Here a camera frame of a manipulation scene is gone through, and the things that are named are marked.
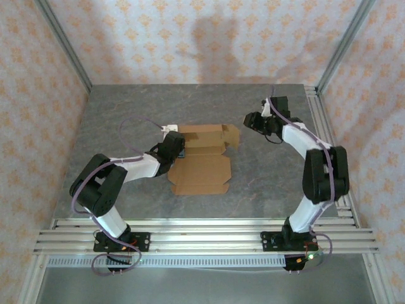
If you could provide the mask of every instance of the floral wallpaper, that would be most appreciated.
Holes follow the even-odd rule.
[[[316,85],[361,0],[49,0],[93,84]]]
[[[405,7],[374,4],[324,95],[364,226],[376,230],[397,301],[405,301]]]
[[[0,2],[0,295],[49,227],[87,93],[32,0]]]

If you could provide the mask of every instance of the purple cable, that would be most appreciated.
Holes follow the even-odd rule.
[[[130,150],[132,150],[132,151],[134,151],[134,152],[136,152],[136,153],[142,155],[142,154],[144,154],[143,152],[141,152],[141,151],[139,151],[137,148],[131,146],[129,143],[127,143],[126,141],[124,141],[124,139],[122,138],[122,127],[123,127],[124,123],[127,122],[128,120],[133,119],[133,118],[138,118],[138,119],[145,120],[145,121],[147,121],[147,122],[151,122],[152,124],[154,124],[155,126],[157,126],[157,127],[160,128],[160,129],[163,129],[163,127],[162,127],[161,125],[157,124],[156,122],[152,121],[151,119],[147,118],[147,117],[138,116],[138,115],[132,115],[132,116],[130,116],[130,117],[128,117],[128,118],[126,118],[126,119],[124,119],[124,120],[122,121],[122,123],[120,124],[120,126],[119,126],[119,128],[118,128],[118,136],[119,136],[119,138],[120,138],[121,143],[123,143],[123,145],[126,146],[128,149],[130,149]]]
[[[104,234],[107,235],[107,237],[109,237],[112,241],[114,241],[114,242],[116,242],[116,243],[118,243],[118,244],[120,244],[120,245],[126,246],[127,248],[131,248],[131,249],[135,250],[135,251],[139,254],[138,260],[137,260],[136,262],[134,262],[131,266],[129,266],[127,269],[121,270],[121,271],[120,271],[121,274],[124,273],[124,272],[127,272],[127,271],[129,271],[129,270],[132,270],[132,269],[139,263],[139,261],[141,260],[141,258],[142,258],[142,253],[141,253],[140,250],[139,250],[138,248],[136,248],[135,246],[132,246],[131,244],[125,243],[125,242],[120,241],[119,239],[116,239],[115,237],[113,237],[110,233],[108,233],[107,231],[105,231],[105,230],[103,229],[103,227],[102,227],[102,226],[100,225],[100,223],[97,221],[97,218],[96,218],[93,214],[91,214],[91,212],[78,211],[78,210],[76,209],[75,205],[76,205],[77,198],[78,198],[79,194],[82,192],[82,190],[83,190],[83,188],[85,187],[85,185],[92,179],[93,176],[95,176],[95,175],[98,173],[98,171],[100,171],[100,170],[102,170],[102,169],[104,169],[104,168],[106,168],[106,167],[108,167],[108,166],[110,166],[110,165],[112,165],[112,164],[114,164],[114,163],[132,163],[132,162],[139,162],[141,159],[143,159],[143,156],[140,156],[140,157],[137,157],[137,158],[127,158],[127,159],[125,159],[125,160],[111,160],[111,161],[109,161],[109,162],[107,162],[107,163],[103,163],[101,166],[99,166],[99,167],[97,167],[96,169],[94,169],[94,170],[83,180],[83,183],[81,183],[81,185],[80,185],[79,188],[76,190],[76,193],[73,195],[73,198],[72,198],[72,211],[73,211],[74,213],[90,216],[91,219],[93,220],[93,222],[96,223],[96,225],[100,228],[100,230],[101,230],[102,232],[104,232]],[[94,268],[94,264],[95,264],[96,260],[97,260],[99,257],[118,257],[118,258],[121,258],[121,257],[126,257],[126,256],[123,256],[123,255],[114,255],[114,254],[111,254],[111,253],[101,253],[100,255],[96,256],[96,257],[93,259],[93,261],[92,261],[92,263],[91,263],[91,269],[92,269],[92,271],[93,271],[96,275],[98,275],[98,276],[107,277],[107,276],[113,276],[113,275],[115,274],[115,272],[105,272],[105,273],[104,273],[104,272],[98,272],[98,271],[96,271],[96,269]]]
[[[271,94],[270,97],[272,97],[274,95],[275,92],[275,87],[274,85],[271,87]],[[307,129],[303,129],[300,126],[292,123],[290,120],[288,120],[287,118],[285,118],[279,111],[277,111],[277,109],[273,106],[273,103],[271,102],[270,98],[267,98],[270,108],[273,110],[274,113],[276,113],[276,115],[278,117],[280,117],[284,122],[286,122],[287,124],[293,126],[294,128],[303,131],[305,134],[307,134],[310,138],[312,138],[318,145],[319,147],[321,147],[321,149],[323,150],[323,152],[325,153],[326,159],[327,159],[327,164],[328,164],[328,171],[329,171],[329,182],[330,182],[330,202],[327,203],[327,207],[325,209],[327,209],[331,204],[333,204],[335,202],[335,182],[333,180],[333,166],[332,166],[332,161],[330,159],[330,155],[328,153],[328,149],[325,147],[325,145],[322,142],[318,141],[318,138],[309,130]],[[324,211],[324,209],[322,208],[321,210],[319,210],[318,214],[315,216],[315,219],[312,221],[312,223],[310,223],[309,225],[309,233],[312,236],[323,236],[324,238],[326,238],[329,242],[329,253],[326,257],[326,259],[323,261],[322,264],[319,264],[316,267],[310,268],[310,269],[306,269],[306,270],[299,270],[297,271],[297,273],[299,274],[300,272],[309,272],[314,270],[315,268],[319,267],[320,265],[324,265],[325,262],[327,262],[330,258],[330,255],[332,254],[333,251],[333,245],[332,245],[332,240],[330,239],[330,237],[328,237],[326,234],[324,233],[315,233],[311,226],[314,224],[315,220],[322,214],[322,212]],[[300,255],[290,255],[288,257],[300,257]]]

